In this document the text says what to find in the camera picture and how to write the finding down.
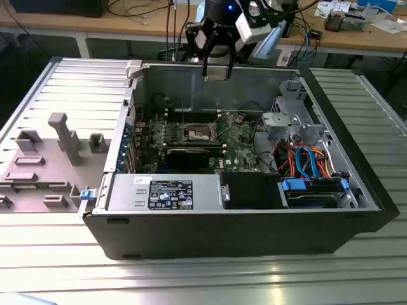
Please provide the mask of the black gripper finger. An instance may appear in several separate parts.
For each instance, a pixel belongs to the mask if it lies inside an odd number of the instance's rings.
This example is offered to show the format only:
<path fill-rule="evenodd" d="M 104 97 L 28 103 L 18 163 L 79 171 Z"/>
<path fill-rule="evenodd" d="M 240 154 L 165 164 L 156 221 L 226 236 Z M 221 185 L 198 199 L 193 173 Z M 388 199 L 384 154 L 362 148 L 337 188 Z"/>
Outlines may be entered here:
<path fill-rule="evenodd" d="M 205 38 L 202 48 L 196 42 L 199 32 Z M 203 18 L 201 22 L 188 23 L 186 25 L 186 39 L 189 53 L 192 57 L 196 57 L 203 62 L 202 76 L 207 75 L 208 58 L 215 47 L 215 36 L 214 22 L 208 18 Z"/>
<path fill-rule="evenodd" d="M 228 49 L 229 49 L 229 64 L 226 73 L 226 78 L 230 79 L 234 64 L 235 63 L 243 64 L 247 62 L 251 53 L 254 50 L 254 43 L 243 44 L 243 46 L 238 51 L 236 50 L 235 43 L 231 43 L 228 45 Z"/>

